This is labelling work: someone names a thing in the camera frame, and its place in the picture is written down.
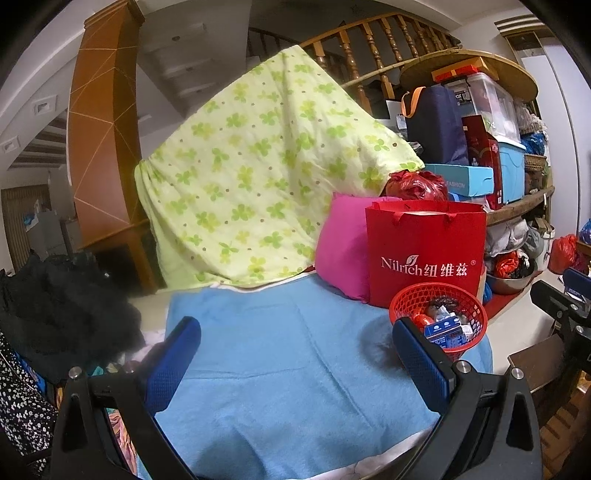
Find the green floral blanket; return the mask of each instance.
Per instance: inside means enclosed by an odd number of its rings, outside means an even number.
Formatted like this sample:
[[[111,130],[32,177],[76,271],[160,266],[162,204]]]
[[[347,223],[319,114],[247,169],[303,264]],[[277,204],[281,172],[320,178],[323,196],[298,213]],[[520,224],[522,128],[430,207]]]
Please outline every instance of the green floral blanket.
[[[135,170],[169,288],[253,287],[314,263],[333,192],[423,167],[300,47],[218,93]]]

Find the navy blue bag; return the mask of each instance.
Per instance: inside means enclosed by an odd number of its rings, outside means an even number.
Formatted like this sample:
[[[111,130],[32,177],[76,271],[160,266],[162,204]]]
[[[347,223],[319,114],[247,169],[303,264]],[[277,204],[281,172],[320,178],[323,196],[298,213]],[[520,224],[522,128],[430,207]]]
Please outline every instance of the navy blue bag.
[[[413,92],[410,109],[402,97],[408,141],[423,146],[425,163],[469,165],[468,147],[455,94],[441,85],[419,87]]]

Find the shelf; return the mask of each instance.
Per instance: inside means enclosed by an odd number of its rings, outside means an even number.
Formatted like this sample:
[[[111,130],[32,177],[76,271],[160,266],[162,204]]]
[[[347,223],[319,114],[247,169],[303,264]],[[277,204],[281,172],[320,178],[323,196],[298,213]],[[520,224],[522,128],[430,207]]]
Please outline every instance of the shelf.
[[[536,193],[525,195],[521,200],[509,203],[499,210],[486,214],[486,226],[496,225],[517,218],[524,213],[533,210],[544,201],[544,195],[548,199],[554,193],[554,187],[540,190]]]
[[[577,252],[591,258],[591,245],[584,244],[581,240],[577,240]]]

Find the wooden door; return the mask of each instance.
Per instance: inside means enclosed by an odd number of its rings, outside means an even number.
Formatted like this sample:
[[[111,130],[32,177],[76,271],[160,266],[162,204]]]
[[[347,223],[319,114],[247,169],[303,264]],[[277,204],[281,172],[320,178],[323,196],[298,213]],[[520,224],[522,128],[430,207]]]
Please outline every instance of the wooden door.
[[[12,267],[15,272],[18,272],[27,262],[30,249],[23,218],[26,214],[33,213],[37,200],[46,209],[51,209],[49,188],[47,185],[30,185],[2,189],[0,190],[0,199],[8,251],[12,259]]]

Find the blue towel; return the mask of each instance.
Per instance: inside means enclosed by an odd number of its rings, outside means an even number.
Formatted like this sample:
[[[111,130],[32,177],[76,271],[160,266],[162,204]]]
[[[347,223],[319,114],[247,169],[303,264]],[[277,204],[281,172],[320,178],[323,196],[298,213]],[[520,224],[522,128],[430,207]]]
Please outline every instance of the blue towel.
[[[308,478],[383,453],[438,418],[394,351],[388,311],[317,275],[256,293],[176,294],[167,333],[185,315],[201,323],[201,347],[156,419],[197,474]],[[492,372],[488,339],[464,359]]]

